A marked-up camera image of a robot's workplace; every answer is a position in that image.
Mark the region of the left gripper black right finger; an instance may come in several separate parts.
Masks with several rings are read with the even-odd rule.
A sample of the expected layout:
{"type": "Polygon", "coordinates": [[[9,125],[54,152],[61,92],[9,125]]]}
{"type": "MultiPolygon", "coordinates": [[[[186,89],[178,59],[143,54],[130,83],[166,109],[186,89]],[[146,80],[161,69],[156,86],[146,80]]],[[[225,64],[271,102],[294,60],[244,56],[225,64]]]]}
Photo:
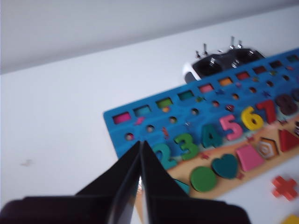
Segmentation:
{"type": "Polygon", "coordinates": [[[182,224],[179,204],[189,196],[167,173],[147,141],[140,148],[142,208],[146,224],[182,224]]]}

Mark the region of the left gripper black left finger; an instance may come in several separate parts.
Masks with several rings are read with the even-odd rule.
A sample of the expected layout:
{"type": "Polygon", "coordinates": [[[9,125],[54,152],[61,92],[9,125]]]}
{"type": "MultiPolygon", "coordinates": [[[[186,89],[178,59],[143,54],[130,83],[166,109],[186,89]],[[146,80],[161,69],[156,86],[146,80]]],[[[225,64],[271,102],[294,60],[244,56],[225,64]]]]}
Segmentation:
{"type": "Polygon", "coordinates": [[[76,196],[88,200],[86,224],[129,224],[141,175],[140,147],[136,142],[109,170],[76,196]]]}

